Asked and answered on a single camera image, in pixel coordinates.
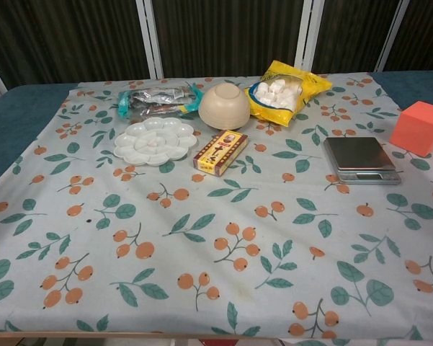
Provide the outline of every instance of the ceramic bowl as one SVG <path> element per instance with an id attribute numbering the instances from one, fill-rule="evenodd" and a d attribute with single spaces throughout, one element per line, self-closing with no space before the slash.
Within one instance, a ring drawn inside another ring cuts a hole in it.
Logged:
<path id="1" fill-rule="evenodd" d="M 250 118 L 248 97 L 232 83 L 218 84 L 203 95 L 199 115 L 205 124 L 213 128 L 241 128 Z"/>
<path id="2" fill-rule="evenodd" d="M 115 139 L 114 155 L 128 164 L 159 166 L 177 160 L 196 144 L 194 128 L 174 117 L 150 117 L 132 124 Z"/>

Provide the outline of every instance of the plastic bag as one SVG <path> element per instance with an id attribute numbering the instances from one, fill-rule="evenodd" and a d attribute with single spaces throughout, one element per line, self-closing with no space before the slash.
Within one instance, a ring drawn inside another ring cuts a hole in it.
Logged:
<path id="1" fill-rule="evenodd" d="M 290 120 L 318 93 L 333 84 L 311 72 L 274 60 L 261 78 L 245 93 L 255 117 L 288 126 Z"/>
<path id="2" fill-rule="evenodd" d="M 148 117 L 178 116 L 198 109 L 203 93 L 195 84 L 177 88 L 134 89 L 119 93 L 118 114 L 130 123 Z"/>

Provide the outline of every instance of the small box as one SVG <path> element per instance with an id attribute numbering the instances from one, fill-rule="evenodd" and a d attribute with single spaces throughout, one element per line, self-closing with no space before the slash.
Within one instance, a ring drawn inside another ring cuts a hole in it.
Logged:
<path id="1" fill-rule="evenodd" d="M 247 143 L 247 135 L 222 130 L 195 155 L 194 168 L 220 177 Z"/>
<path id="2" fill-rule="evenodd" d="M 389 140 L 419 156 L 433 150 L 433 105 L 418 101 L 404 110 Z"/>

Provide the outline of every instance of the packaging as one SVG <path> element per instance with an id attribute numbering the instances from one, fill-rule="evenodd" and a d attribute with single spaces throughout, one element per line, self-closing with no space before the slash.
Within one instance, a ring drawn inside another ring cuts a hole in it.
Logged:
<path id="1" fill-rule="evenodd" d="M 333 84 L 311 72 L 274 60 L 261 78 L 245 93 L 255 117 L 288 126 L 290 120 L 315 95 Z"/>
<path id="2" fill-rule="evenodd" d="M 248 143 L 248 136 L 222 130 L 194 157 L 194 168 L 216 177 L 223 175 Z"/>
<path id="3" fill-rule="evenodd" d="M 195 84 L 177 88 L 147 88 L 120 92 L 118 115 L 139 123 L 149 117 L 179 116 L 198 109 L 203 93 Z"/>

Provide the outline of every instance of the table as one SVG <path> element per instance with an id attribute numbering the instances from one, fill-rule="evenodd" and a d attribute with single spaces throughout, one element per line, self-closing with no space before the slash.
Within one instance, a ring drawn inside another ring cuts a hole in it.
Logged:
<path id="1" fill-rule="evenodd" d="M 70 91 L 0 178 L 0 331 L 433 340 L 433 153 L 387 142 L 398 107 L 370 76 L 328 78 L 289 128 L 251 119 L 221 178 L 192 168 L 216 133 L 196 117 L 182 161 L 129 167 L 112 143 L 119 91 L 223 79 Z M 338 184 L 327 136 L 375 136 L 403 184 Z"/>

